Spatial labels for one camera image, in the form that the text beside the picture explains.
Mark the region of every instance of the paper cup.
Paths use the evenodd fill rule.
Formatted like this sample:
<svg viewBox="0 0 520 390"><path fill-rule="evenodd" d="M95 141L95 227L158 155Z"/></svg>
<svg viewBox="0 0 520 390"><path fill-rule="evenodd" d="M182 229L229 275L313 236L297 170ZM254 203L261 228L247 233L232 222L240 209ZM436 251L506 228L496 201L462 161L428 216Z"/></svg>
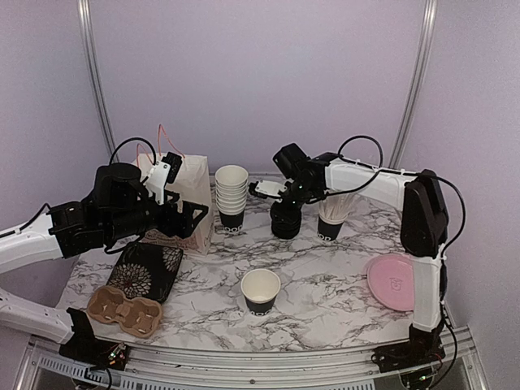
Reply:
<svg viewBox="0 0 520 390"><path fill-rule="evenodd" d="M231 207L231 208L243 207L243 206L245 206L246 202L247 202L246 197L243 197L241 199L236 199L236 200L228 200L228 199L222 199L220 197L217 197L217 205L222 206L222 207Z"/></svg>
<svg viewBox="0 0 520 390"><path fill-rule="evenodd" d="M245 274L240 282L245 304L254 315L269 314L280 291L280 278L273 271L260 268Z"/></svg>
<svg viewBox="0 0 520 390"><path fill-rule="evenodd" d="M217 200L217 207L219 210L229 211L229 214L238 214L245 208L246 201L236 203L234 205L225 205Z"/></svg>
<svg viewBox="0 0 520 390"><path fill-rule="evenodd" d="M333 221L336 223L330 222L332 221L325 222L321 216L318 218L318 237L324 241L333 241L338 238L341 227L343 226L343 221Z"/></svg>
<svg viewBox="0 0 520 390"><path fill-rule="evenodd" d="M220 222L224 226L224 231L227 233L237 233L242 230L244 224L244 210L238 214L227 214L225 211L219 209Z"/></svg>
<svg viewBox="0 0 520 390"><path fill-rule="evenodd" d="M244 196L247 193L247 185L244 186L244 188L239 188L237 190L235 189L221 189L220 187L217 187L215 190L215 194L217 197L240 197Z"/></svg>
<svg viewBox="0 0 520 390"><path fill-rule="evenodd" d="M214 179L217 186L223 189L238 189L247 183L249 173L238 165L227 165L219 168Z"/></svg>
<svg viewBox="0 0 520 390"><path fill-rule="evenodd" d="M217 203L217 208L219 209L219 211L222 211L224 214L237 215L237 214L241 213L242 211L244 211L245 205L238 206L238 207L226 207L226 206L221 206Z"/></svg>

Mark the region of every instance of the paper bag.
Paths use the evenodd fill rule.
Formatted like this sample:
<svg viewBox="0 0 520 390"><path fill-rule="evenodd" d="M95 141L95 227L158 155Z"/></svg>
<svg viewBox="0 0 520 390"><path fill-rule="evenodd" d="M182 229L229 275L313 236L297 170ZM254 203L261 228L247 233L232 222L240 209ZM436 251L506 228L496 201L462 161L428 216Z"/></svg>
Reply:
<svg viewBox="0 0 520 390"><path fill-rule="evenodd" d="M160 160L163 155L158 154L157 159ZM152 167L149 157L152 156L150 154L147 156L144 153L137 157L143 173ZM178 193L180 201L208 206L208 214L188 238L168 237L154 229L147 232L141 242L181 248L187 254L206 256L210 250L211 237L214 231L208 158L206 156L186 155L182 159L182 165L175 182L166 184L166 190Z"/></svg>

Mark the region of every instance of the lavender wall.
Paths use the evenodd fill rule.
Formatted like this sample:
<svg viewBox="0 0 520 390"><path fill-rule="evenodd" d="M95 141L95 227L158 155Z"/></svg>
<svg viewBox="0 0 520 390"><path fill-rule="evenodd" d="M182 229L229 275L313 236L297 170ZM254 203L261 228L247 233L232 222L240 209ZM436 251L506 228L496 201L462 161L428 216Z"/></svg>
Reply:
<svg viewBox="0 0 520 390"><path fill-rule="evenodd" d="M107 160L75 2L2 2L0 12L0 230L86 195ZM2 288L53 305L71 261L0 276ZM11 388L28 336L0 327L0 387Z"/></svg>
<svg viewBox="0 0 520 390"><path fill-rule="evenodd" d="M468 323L491 389L520 381L520 3L443 0L403 167L430 167L465 195L449 250L448 303ZM446 189L454 234L460 208Z"/></svg>
<svg viewBox="0 0 520 390"><path fill-rule="evenodd" d="M422 1L93 0L91 10L117 141L154 140L161 122L212 169L276 171L289 142L316 155L367 133L390 157ZM371 146L349 152L375 163Z"/></svg>

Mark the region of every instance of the purple backdrop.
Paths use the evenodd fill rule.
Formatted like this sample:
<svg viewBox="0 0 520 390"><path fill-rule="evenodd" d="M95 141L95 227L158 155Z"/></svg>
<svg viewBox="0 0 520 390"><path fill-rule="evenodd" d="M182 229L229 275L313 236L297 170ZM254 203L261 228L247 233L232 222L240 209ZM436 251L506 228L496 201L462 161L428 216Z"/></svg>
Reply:
<svg viewBox="0 0 520 390"><path fill-rule="evenodd" d="M371 134L387 159L410 87L424 2L93 0L115 138L158 123L210 169L277 171L296 141L310 155ZM372 145L349 155L376 162ZM124 159L135 158L126 148Z"/></svg>
<svg viewBox="0 0 520 390"><path fill-rule="evenodd" d="M440 2L425 85L402 165L430 167L465 195L448 251L448 303L470 325L491 388L520 381L520 4ZM447 188L452 217L460 206Z"/></svg>

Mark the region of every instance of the black floral pouch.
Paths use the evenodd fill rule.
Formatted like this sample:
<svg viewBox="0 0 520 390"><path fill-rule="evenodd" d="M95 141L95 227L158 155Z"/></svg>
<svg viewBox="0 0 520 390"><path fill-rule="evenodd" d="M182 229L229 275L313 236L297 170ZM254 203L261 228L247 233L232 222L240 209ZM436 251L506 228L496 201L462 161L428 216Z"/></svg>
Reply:
<svg viewBox="0 0 520 390"><path fill-rule="evenodd" d="M163 303L179 271L183 250L153 244L127 247L106 283L124 292L128 299L149 298Z"/></svg>

